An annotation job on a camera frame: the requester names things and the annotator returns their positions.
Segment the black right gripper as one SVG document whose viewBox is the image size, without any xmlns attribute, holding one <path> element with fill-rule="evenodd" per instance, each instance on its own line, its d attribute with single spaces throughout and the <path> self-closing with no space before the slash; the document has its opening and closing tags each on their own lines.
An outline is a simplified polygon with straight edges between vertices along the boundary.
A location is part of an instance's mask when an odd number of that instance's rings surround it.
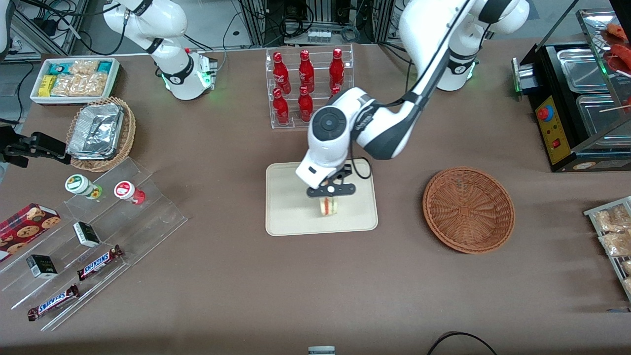
<svg viewBox="0 0 631 355">
<path fill-rule="evenodd" d="M 20 143 L 23 151 L 5 151 L 12 144 Z M 71 155 L 66 152 L 66 144 L 42 132 L 34 132 L 23 137 L 14 130 L 0 130 L 0 160 L 19 168 L 27 168 L 29 158 L 43 157 L 65 165 L 71 163 Z"/>
</svg>

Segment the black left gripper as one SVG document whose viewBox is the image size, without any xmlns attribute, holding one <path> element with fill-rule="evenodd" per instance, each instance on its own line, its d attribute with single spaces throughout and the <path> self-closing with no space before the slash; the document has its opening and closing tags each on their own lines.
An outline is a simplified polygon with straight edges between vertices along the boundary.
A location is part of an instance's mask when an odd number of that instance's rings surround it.
<svg viewBox="0 0 631 355">
<path fill-rule="evenodd" d="M 309 198 L 323 198 L 330 196 L 328 188 L 331 188 L 331 196 L 350 196 L 356 192 L 356 187 L 353 183 L 345 182 L 345 179 L 353 175 L 353 168 L 351 165 L 344 165 L 334 175 L 329 176 L 323 180 L 318 188 L 307 188 L 307 196 Z"/>
</svg>

